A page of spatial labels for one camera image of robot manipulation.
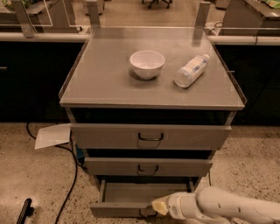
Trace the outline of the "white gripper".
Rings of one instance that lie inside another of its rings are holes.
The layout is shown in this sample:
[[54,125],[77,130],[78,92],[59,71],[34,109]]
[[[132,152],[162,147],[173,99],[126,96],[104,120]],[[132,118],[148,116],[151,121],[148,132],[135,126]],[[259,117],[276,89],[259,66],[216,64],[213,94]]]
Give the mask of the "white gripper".
[[204,217],[199,210],[196,201],[196,194],[189,192],[176,192],[163,198],[154,199],[151,202],[152,208],[162,214],[169,215],[176,220],[195,219]]

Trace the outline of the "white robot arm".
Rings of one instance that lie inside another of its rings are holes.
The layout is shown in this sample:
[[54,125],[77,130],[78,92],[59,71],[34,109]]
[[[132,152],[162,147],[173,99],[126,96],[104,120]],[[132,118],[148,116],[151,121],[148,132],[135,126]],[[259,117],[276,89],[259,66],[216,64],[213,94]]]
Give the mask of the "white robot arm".
[[198,192],[175,192],[151,204],[156,212],[175,220],[230,224],[230,218],[238,218],[250,224],[280,224],[279,203],[238,196],[213,186]]

